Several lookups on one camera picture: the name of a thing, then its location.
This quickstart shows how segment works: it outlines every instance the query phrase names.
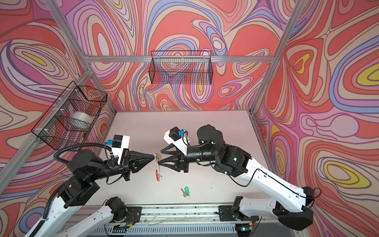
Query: key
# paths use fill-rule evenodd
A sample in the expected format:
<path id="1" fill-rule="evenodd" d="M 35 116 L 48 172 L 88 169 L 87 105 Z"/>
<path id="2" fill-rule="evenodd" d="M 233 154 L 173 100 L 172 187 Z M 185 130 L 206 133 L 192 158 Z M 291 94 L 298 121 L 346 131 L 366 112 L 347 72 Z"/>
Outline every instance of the key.
<path id="1" fill-rule="evenodd" d="M 183 192 L 183 197 L 187 197 L 188 193 L 184 192 L 184 190 L 181 188 L 181 191 Z"/>

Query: wall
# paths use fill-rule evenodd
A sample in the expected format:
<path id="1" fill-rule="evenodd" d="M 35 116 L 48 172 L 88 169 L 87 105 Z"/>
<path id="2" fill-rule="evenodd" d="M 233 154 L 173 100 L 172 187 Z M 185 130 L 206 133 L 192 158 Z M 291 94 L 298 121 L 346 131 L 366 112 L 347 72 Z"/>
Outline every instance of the wall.
<path id="1" fill-rule="evenodd" d="M 379 2 L 312 0 L 254 110 L 279 176 L 322 189 L 310 236 L 379 235 Z"/>
<path id="2" fill-rule="evenodd" d="M 202 50 L 273 55 L 292 0 L 69 1 L 61 5 L 88 55 Z M 117 110 L 249 109 L 267 63 L 217 63 L 211 86 L 151 85 L 148 63 L 93 63 Z"/>
<path id="3" fill-rule="evenodd" d="M 83 69 L 43 1 L 0 3 L 0 172 L 56 97 Z M 89 141 L 109 125 L 104 108 Z M 0 236 L 24 236 L 71 173 L 41 143 L 0 195 Z"/>

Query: black wire mesh basket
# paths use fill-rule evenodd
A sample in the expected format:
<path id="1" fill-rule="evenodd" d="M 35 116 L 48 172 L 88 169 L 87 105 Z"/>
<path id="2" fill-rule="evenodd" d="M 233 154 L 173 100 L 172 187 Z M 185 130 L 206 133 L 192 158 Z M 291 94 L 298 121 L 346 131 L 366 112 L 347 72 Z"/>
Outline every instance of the black wire mesh basket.
<path id="1" fill-rule="evenodd" d="M 36 129 L 49 109 L 31 131 L 54 150 L 84 143 L 107 101 L 106 92 L 91 86 L 76 85 L 67 93 L 70 95 L 63 105 L 52 110 L 57 110 L 53 118 L 43 128 Z"/>
<path id="2" fill-rule="evenodd" d="M 157 50 L 151 51 L 151 57 L 149 76 L 152 84 L 212 84 L 209 50 Z"/>

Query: patterned wall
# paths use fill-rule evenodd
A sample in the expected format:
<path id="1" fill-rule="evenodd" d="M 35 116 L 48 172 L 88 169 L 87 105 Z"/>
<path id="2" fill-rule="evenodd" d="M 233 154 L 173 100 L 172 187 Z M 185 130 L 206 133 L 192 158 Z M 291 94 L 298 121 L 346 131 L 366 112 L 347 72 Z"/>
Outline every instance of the patterned wall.
<path id="1" fill-rule="evenodd" d="M 310 236 L 379 236 L 379 2 L 312 0 L 255 110 L 277 173 L 320 187 Z"/>
<path id="2" fill-rule="evenodd" d="M 0 172 L 62 90 L 82 74 L 72 49 L 40 0 L 0 1 Z M 104 108 L 89 141 L 109 125 Z M 0 195 L 0 236 L 24 236 L 68 169 L 41 143 Z"/>
<path id="3" fill-rule="evenodd" d="M 89 55 L 202 50 L 273 55 L 293 1 L 70 1 L 61 4 Z M 148 63 L 93 63 L 117 110 L 248 109 L 268 64 L 216 63 L 211 86 L 150 85 Z"/>

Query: green keychain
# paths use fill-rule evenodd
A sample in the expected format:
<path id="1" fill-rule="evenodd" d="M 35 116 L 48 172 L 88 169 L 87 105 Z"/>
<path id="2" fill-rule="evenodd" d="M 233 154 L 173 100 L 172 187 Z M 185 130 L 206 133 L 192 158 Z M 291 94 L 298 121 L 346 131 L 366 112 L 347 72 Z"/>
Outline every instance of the green keychain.
<path id="1" fill-rule="evenodd" d="M 189 190 L 188 190 L 188 187 L 185 187 L 185 188 L 184 188 L 184 192 L 186 192 L 186 193 L 188 193 L 188 195 L 190 195 L 190 192 L 189 192 Z"/>

